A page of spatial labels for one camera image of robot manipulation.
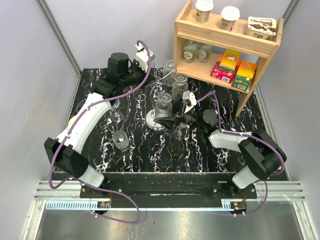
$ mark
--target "gray floor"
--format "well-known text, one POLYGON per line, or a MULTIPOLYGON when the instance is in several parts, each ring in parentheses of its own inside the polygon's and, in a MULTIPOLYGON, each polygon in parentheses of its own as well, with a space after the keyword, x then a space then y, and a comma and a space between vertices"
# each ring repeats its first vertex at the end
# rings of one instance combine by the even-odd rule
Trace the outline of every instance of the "gray floor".
MULTIPOLYGON (((249 209, 258 206, 250 202, 249 209)), ((134 220, 135 212, 107 215, 134 220)), ((212 212, 142 212, 139 224, 129 225, 76 210, 45 210, 37 240, 300 240, 293 206, 267 202, 252 216, 220 216, 212 212)))

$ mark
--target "coffee cup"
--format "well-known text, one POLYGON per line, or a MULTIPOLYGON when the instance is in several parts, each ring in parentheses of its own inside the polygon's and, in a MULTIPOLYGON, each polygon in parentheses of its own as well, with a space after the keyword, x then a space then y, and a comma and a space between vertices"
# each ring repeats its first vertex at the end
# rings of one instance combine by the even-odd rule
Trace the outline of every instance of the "coffee cup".
POLYGON ((206 23, 210 16, 210 11, 214 8, 212 0, 198 0, 195 3, 196 21, 198 23, 206 23))
POLYGON ((226 6, 221 11, 221 26, 223 30, 231 31, 236 21, 240 18, 240 11, 235 6, 226 6))

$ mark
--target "wooden shelf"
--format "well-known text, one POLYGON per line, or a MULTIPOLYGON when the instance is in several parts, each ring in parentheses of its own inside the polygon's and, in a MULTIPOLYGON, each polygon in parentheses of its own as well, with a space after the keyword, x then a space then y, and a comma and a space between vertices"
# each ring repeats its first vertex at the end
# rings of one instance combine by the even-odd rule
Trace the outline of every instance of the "wooden shelf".
POLYGON ((192 0, 188 0, 174 23, 173 59, 178 63, 177 70, 191 78, 241 92, 235 113, 236 116, 239 116, 280 47, 284 19, 280 18, 277 21, 276 36, 266 40, 246 35, 248 29, 247 20, 238 19, 232 31, 220 29, 220 14, 210 13, 208 22, 198 23, 197 10, 192 9, 192 6, 192 0), (226 83, 210 76, 212 68, 219 58, 218 54, 211 53, 209 61, 205 63, 196 59, 192 63, 184 62, 182 58, 185 39, 259 56, 256 62, 255 74, 248 90, 244 92, 232 87, 231 83, 226 83))
POLYGON ((197 59, 195 59, 192 63, 186 63, 181 59, 180 62, 178 62, 177 71, 178 73, 187 74, 190 78, 199 79, 210 84, 219 85, 221 87, 233 89, 244 93, 243 90, 231 86, 231 83, 227 83, 210 76, 212 68, 216 64, 219 56, 219 54, 211 53, 210 58, 207 62, 199 62, 197 59))

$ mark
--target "marble surface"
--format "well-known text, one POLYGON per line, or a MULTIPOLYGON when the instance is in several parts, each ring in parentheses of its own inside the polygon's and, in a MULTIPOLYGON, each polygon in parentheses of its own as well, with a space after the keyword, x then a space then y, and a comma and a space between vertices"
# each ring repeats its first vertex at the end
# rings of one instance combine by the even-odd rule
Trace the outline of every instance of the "marble surface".
MULTIPOLYGON (((83 70, 70 117, 81 109, 101 72, 98 68, 83 70)), ((188 82, 189 90, 194 92, 196 99, 215 90, 223 129, 250 132, 265 128, 255 94, 236 118, 239 92, 196 79, 189 78, 188 82)), ((110 112, 100 119, 82 151, 94 168, 100 172, 200 173, 237 172, 243 168, 245 160, 240 153, 205 145, 197 136, 199 130, 196 128, 190 127, 182 140, 174 139, 169 131, 150 130, 145 122, 147 112, 152 109, 150 91, 151 87, 147 87, 120 100, 119 110, 123 112, 124 119, 119 123, 111 121, 110 112), (125 131, 129 137, 130 148, 126 152, 118 150, 112 141, 112 134, 118 130, 125 131)), ((210 96, 196 109, 215 107, 214 98, 210 96)))

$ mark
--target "barcode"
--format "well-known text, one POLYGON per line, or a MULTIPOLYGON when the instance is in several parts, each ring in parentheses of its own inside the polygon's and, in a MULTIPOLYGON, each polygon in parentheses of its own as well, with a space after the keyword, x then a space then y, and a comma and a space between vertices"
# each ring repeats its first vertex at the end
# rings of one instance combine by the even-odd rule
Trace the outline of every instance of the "barcode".
POLYGON ((230 79, 225 77, 225 76, 223 76, 221 80, 224 81, 224 82, 227 82, 227 83, 230 81, 230 79))
POLYGON ((246 87, 245 87, 245 86, 242 86, 242 85, 240 85, 240 84, 238 84, 238 89, 245 90, 245 89, 246 89, 246 87))

